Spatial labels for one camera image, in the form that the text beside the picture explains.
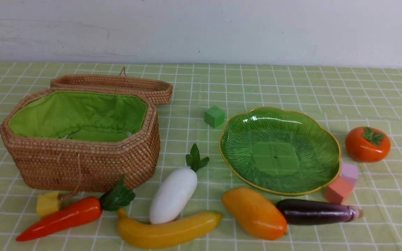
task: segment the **wicker basket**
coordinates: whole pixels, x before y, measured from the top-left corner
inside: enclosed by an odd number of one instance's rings
[[[122,68],[119,76],[65,75],[51,80],[51,87],[79,88],[82,85],[102,91],[128,91],[131,94],[142,94],[155,105],[169,103],[173,90],[173,86],[164,81],[128,77],[125,67]]]
[[[120,83],[118,77],[73,76],[62,80]],[[92,92],[114,95],[131,95],[146,103],[142,127],[124,140],[94,142],[69,138],[41,138],[16,135],[9,127],[10,120],[22,108],[55,92]],[[150,95],[152,100],[164,99]],[[146,95],[125,89],[73,86],[52,87],[26,96],[0,126],[4,145],[11,154],[24,182],[33,189],[106,192],[125,175],[125,184],[134,189],[150,179],[155,172],[161,149],[156,106]]]

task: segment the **plastic vegetable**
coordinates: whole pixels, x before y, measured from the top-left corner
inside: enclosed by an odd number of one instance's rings
[[[230,189],[223,194],[221,201],[249,235],[263,240],[276,240],[288,230],[281,212],[253,189]]]
[[[118,210],[120,237],[141,249],[163,249],[192,241],[215,229],[222,219],[217,211],[207,210],[163,224],[143,224]]]
[[[358,162],[377,162],[390,152],[390,139],[381,130],[356,127],[345,138],[348,155]]]
[[[16,241],[34,240],[91,223],[102,215],[102,210],[117,211],[129,205],[134,198],[134,192],[124,186],[122,178],[114,189],[103,194],[100,199],[94,196],[86,197],[63,210],[45,216],[18,235]]]
[[[181,213],[192,197],[198,184],[196,171],[206,166],[209,157],[200,159],[196,144],[193,144],[190,154],[186,157],[188,167],[174,170],[161,184],[150,206],[150,222],[161,224],[170,222]]]
[[[364,216],[364,211],[350,205],[328,202],[286,199],[276,203],[288,224],[324,225],[355,221]]]

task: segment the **basket handle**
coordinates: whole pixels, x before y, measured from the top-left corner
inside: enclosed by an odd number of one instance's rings
[[[128,76],[126,75],[126,72],[125,72],[125,66],[122,67],[122,70],[120,71],[119,76],[122,75],[122,73],[123,73],[123,75],[125,75],[126,77],[128,77]]]
[[[60,200],[67,200],[69,198],[72,198],[74,196],[76,196],[78,194],[78,189],[80,187],[80,183],[82,182],[82,167],[80,166],[80,154],[77,155],[77,164],[79,166],[79,179],[77,181],[77,185],[75,186],[74,190],[72,191],[72,193],[69,193],[67,195],[61,196]]]

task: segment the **yellow block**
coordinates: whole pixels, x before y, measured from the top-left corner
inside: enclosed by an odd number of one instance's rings
[[[43,218],[62,209],[63,202],[58,191],[38,195],[37,214]]]

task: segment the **yellow banana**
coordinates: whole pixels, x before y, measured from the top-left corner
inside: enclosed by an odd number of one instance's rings
[[[218,226],[223,215],[206,210],[192,216],[162,224],[143,224],[129,218],[124,208],[118,210],[117,230],[120,237],[132,246],[143,249],[162,249],[189,242]]]

